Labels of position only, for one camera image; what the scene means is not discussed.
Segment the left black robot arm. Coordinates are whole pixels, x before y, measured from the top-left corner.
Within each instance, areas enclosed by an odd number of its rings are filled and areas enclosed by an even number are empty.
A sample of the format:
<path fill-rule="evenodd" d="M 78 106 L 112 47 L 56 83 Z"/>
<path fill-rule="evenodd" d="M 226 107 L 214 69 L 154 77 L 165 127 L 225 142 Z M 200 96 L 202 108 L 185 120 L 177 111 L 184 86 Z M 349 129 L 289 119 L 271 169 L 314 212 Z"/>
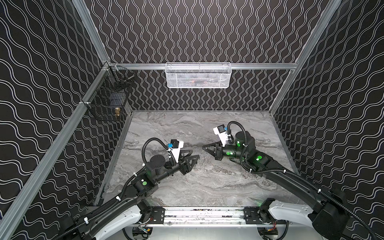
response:
<path fill-rule="evenodd" d="M 158 142 L 168 157 L 154 155 L 146 159 L 149 143 Z M 106 240 L 133 224 L 146 225 L 151 221 L 152 207 L 146 199 L 158 188 L 162 180 L 180 172 L 191 172 L 200 156 L 192 150 L 183 150 L 184 143 L 172 139 L 165 144 L 158 138 L 148 139 L 142 147 L 143 167 L 124 184 L 120 193 L 97 209 L 80 216 L 55 238 L 57 240 Z"/>

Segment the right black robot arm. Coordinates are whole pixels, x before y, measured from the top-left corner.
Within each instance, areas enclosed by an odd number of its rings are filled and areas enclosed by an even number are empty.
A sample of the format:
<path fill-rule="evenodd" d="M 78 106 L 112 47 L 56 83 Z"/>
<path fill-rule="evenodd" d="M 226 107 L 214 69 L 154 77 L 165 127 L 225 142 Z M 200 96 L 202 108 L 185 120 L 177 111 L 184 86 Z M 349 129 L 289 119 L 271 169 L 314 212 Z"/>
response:
<path fill-rule="evenodd" d="M 325 239 L 339 240 L 345 237 L 344 230 L 350 218 L 354 218 L 373 240 L 378 239 L 373 229 L 348 208 L 343 191 L 321 188 L 257 150 L 254 137 L 240 123 L 231 121 L 217 126 L 214 133 L 220 141 L 204 145 L 204 151 L 218 161 L 229 158 L 246 172 L 275 182 L 305 202 L 304 205 L 289 205 L 269 198 L 259 207 L 261 221 L 296 222 L 313 228 Z"/>

